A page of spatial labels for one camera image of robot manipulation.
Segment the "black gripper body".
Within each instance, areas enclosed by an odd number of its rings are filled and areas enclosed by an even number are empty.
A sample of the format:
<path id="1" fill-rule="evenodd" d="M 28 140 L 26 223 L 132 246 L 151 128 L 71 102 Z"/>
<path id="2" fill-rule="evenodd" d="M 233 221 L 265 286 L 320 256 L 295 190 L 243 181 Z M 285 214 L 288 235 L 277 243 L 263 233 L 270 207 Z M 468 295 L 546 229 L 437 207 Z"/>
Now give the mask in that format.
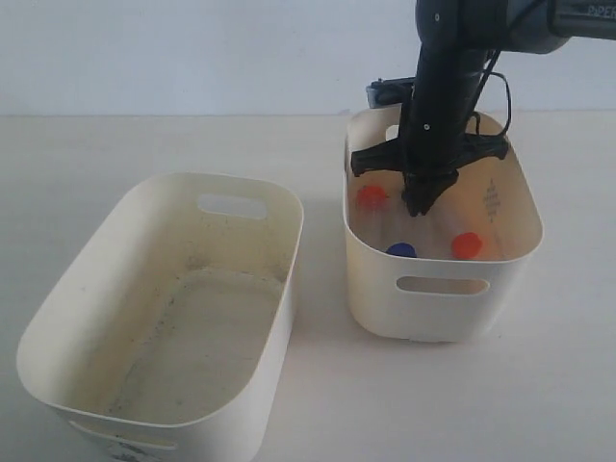
<path id="1" fill-rule="evenodd" d="M 475 105 L 490 55 L 485 50 L 423 47 L 413 89 L 402 99 L 398 136 L 353 151 L 353 174 L 390 170 L 432 178 L 483 158 L 504 159 L 509 150 L 505 134 L 467 132 L 471 118 L 481 121 Z"/>

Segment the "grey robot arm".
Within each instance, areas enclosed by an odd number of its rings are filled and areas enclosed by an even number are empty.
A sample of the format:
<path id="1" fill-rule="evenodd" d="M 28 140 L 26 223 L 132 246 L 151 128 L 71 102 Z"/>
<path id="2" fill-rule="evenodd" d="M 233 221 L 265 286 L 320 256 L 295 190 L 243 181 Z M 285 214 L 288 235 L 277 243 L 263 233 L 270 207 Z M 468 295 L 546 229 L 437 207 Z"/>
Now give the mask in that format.
<path id="1" fill-rule="evenodd" d="M 424 216 L 457 179 L 460 168 L 506 157 L 504 131 L 467 130 L 503 52 L 549 54 L 571 38 L 615 38 L 612 1 L 419 1 L 421 42 L 416 73 L 377 80 L 367 88 L 373 109 L 400 108 L 398 135 L 355 150 L 354 176 L 401 173 L 401 198 L 410 216 Z"/>

